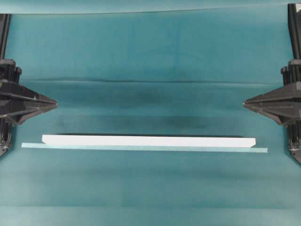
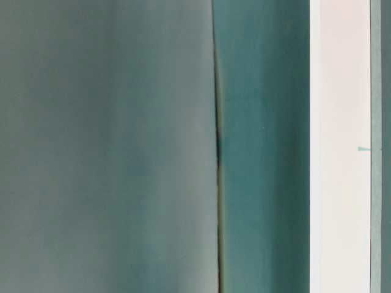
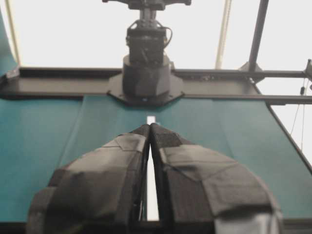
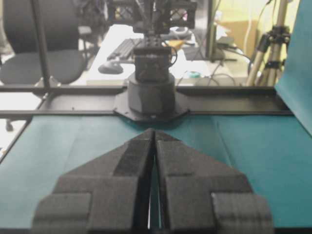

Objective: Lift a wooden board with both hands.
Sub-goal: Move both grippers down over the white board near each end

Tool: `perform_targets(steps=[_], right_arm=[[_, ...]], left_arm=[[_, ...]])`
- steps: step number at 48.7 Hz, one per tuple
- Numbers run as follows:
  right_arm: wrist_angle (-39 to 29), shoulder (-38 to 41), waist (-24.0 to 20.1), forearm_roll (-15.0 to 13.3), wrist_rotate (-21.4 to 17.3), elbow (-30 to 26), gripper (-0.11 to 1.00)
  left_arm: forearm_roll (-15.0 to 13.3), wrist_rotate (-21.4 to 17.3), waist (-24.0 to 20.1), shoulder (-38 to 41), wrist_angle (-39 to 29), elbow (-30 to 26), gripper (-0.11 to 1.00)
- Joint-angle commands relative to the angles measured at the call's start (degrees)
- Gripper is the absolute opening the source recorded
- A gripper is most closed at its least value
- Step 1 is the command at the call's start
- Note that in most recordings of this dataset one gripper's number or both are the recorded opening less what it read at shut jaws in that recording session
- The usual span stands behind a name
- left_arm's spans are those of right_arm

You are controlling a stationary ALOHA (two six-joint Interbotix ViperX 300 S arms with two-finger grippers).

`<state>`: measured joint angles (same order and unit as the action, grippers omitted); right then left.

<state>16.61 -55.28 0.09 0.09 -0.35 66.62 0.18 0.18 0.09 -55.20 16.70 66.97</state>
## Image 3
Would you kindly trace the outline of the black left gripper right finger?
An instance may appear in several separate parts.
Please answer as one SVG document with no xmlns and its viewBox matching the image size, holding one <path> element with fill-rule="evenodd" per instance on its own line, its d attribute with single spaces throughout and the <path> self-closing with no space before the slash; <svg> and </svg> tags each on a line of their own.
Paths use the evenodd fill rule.
<svg viewBox="0 0 312 234">
<path fill-rule="evenodd" d="M 246 166 L 151 125 L 160 219 L 177 234 L 280 234 L 280 207 Z"/>
</svg>

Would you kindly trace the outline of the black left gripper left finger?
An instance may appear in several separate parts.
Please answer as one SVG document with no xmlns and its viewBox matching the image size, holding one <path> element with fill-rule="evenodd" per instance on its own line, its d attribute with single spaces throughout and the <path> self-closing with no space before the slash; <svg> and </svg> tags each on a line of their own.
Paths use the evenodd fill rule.
<svg viewBox="0 0 312 234">
<path fill-rule="evenodd" d="M 149 125 L 57 168 L 32 200 L 29 234 L 127 234 L 142 207 Z"/>
</svg>

